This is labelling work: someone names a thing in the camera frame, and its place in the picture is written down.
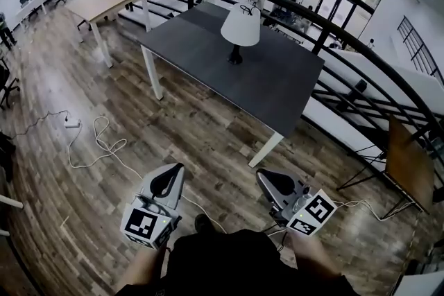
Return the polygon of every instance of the black metal railing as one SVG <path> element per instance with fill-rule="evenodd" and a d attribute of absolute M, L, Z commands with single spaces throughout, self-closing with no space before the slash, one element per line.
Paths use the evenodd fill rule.
<path fill-rule="evenodd" d="M 411 56 L 410 61 L 413 62 L 416 70 L 426 73 L 429 76 L 434 76 L 444 87 L 444 78 L 436 65 L 435 59 L 431 55 L 421 36 L 419 36 L 418 32 L 405 16 L 404 19 L 402 19 L 401 24 L 398 26 L 398 31 L 402 36 L 402 41 L 409 50 Z"/>
<path fill-rule="evenodd" d="M 197 0 L 177 1 L 178 3 L 187 4 L 186 8 L 192 8 L 196 5 Z M 236 3 L 234 0 L 219 1 L 223 1 L 228 4 Z M 326 63 L 323 67 L 323 73 L 318 80 L 319 88 L 316 88 L 311 95 L 314 99 L 347 121 L 354 129 L 358 130 L 369 141 L 375 143 L 375 145 L 382 151 L 382 154 L 387 152 L 387 143 L 384 143 L 383 139 L 375 139 L 375 137 L 388 137 L 387 127 L 389 115 L 394 115 L 404 124 L 410 126 L 413 132 L 416 131 L 418 133 L 415 134 L 413 138 L 429 152 L 431 157 L 436 160 L 440 167 L 444 168 L 443 158 L 437 152 L 435 145 L 429 139 L 429 136 L 438 137 L 441 140 L 444 138 L 444 129 L 438 122 L 438 119 L 442 120 L 443 116 L 434 114 L 425 104 L 424 100 L 418 95 L 418 93 L 416 93 L 410 84 L 407 83 L 406 80 L 393 67 L 387 64 L 387 62 L 381 59 L 376 53 L 374 53 L 365 44 L 357 40 L 351 34 L 339 28 L 332 22 L 324 19 L 315 12 L 312 12 L 291 0 L 265 1 L 270 1 L 271 3 L 275 4 L 275 7 L 287 9 L 298 17 L 316 24 L 322 30 L 317 39 L 311 38 L 306 33 L 303 33 L 294 26 L 279 20 L 265 10 L 262 11 L 264 21 L 268 21 L 268 23 L 272 25 L 280 25 L 304 40 L 311 42 L 314 45 L 313 49 L 311 50 L 313 53 L 319 55 L 322 51 L 323 53 L 331 55 L 341 66 L 346 67 L 349 71 L 352 71 L 354 75 L 359 77 L 359 80 L 347 80 L 344 75 L 341 73 L 336 73 L 333 67 L 330 67 L 328 63 Z M 176 8 L 175 10 L 180 13 L 182 9 Z M 163 17 L 165 17 L 165 19 L 169 19 L 171 16 L 163 15 Z M 362 54 L 367 59 L 369 64 L 372 64 L 379 69 L 381 76 L 385 76 L 388 81 L 394 83 L 396 89 L 400 90 L 409 99 L 409 103 L 399 103 L 398 100 L 395 100 L 392 95 L 390 95 L 380 84 L 376 82 L 375 77 L 371 78 L 367 73 L 364 73 L 361 69 L 355 66 L 352 61 L 346 60 L 337 51 L 327 47 L 325 42 L 328 37 L 335 37 L 337 39 L 346 41 L 349 46 L 354 49 L 354 51 Z M 323 75 L 333 78 L 340 84 L 340 86 L 342 86 L 342 88 L 346 87 L 349 92 L 345 92 L 343 89 L 339 90 L 337 86 L 333 87 L 331 82 L 327 82 L 325 79 L 323 79 Z M 377 92 L 377 95 L 366 94 L 365 91 L 360 90 L 357 86 L 358 81 L 364 81 L 373 91 Z M 356 120 L 353 115 L 359 116 L 360 119 Z M 361 161 L 374 171 L 375 168 L 370 165 L 368 160 L 369 159 L 367 157 L 361 157 Z M 444 181 L 438 171 L 442 171 L 442 168 L 435 170 L 437 182 L 441 182 L 441 186 L 444 185 Z"/>

